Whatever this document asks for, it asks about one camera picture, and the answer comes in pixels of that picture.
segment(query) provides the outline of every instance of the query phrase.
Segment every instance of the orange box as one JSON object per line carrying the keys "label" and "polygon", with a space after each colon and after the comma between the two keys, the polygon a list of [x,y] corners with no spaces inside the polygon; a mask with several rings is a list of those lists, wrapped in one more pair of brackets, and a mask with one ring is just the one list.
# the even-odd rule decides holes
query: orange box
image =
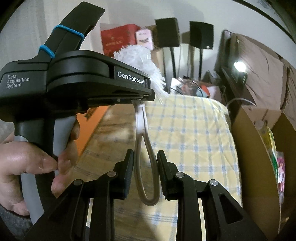
{"label": "orange box", "polygon": [[89,139],[108,108],[109,106],[100,106],[90,108],[86,114],[77,114],[77,120],[80,124],[80,135],[75,142],[79,156],[83,153]]}

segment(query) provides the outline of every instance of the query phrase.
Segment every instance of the speaker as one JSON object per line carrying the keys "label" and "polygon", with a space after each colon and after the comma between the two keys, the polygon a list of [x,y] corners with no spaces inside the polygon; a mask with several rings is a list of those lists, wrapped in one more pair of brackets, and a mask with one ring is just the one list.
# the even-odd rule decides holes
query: speaker
{"label": "speaker", "polygon": [[177,18],[156,19],[159,47],[179,47],[180,31]]}
{"label": "speaker", "polygon": [[199,49],[213,49],[214,25],[190,21],[190,45]]}

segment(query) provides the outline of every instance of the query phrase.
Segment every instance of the led light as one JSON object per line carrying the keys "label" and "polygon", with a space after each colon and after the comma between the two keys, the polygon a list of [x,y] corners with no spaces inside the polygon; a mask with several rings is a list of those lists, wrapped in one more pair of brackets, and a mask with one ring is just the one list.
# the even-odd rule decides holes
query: led light
{"label": "led light", "polygon": [[235,62],[234,67],[239,71],[246,73],[246,65],[243,62]]}

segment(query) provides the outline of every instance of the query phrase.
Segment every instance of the blue band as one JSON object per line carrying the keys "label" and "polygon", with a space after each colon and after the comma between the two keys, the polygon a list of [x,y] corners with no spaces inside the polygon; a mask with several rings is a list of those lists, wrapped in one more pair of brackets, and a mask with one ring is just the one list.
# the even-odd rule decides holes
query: blue band
{"label": "blue band", "polygon": [[54,52],[52,52],[52,50],[50,48],[48,48],[46,45],[40,45],[39,47],[39,51],[40,50],[44,50],[51,58],[55,58],[55,54]]}
{"label": "blue band", "polygon": [[78,35],[79,37],[81,37],[81,43],[83,42],[83,40],[85,38],[82,33],[78,32],[78,31],[76,31],[74,29],[68,28],[68,27],[66,27],[64,25],[59,24],[59,25],[55,26],[53,30],[55,30],[56,28],[61,28],[61,29],[67,30],[70,33]]}

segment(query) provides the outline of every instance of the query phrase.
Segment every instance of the checkered fabric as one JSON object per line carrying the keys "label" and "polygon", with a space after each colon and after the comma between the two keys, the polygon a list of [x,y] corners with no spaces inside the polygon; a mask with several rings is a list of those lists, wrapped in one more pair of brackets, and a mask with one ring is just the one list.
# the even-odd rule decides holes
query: checkered fabric
{"label": "checkered fabric", "polygon": [[[161,105],[146,103],[149,137],[155,153],[164,150],[169,162],[195,180],[217,179],[241,203],[239,169],[228,111],[217,101],[192,96],[170,95]],[[73,179],[90,181],[113,169],[127,149],[135,145],[135,114],[132,105],[109,108],[75,167]],[[152,175],[148,153],[142,143],[141,172],[148,197]],[[202,227],[204,217],[200,202]],[[149,207],[141,203],[132,177],[125,201],[115,200],[116,240],[176,239],[177,201]]]}

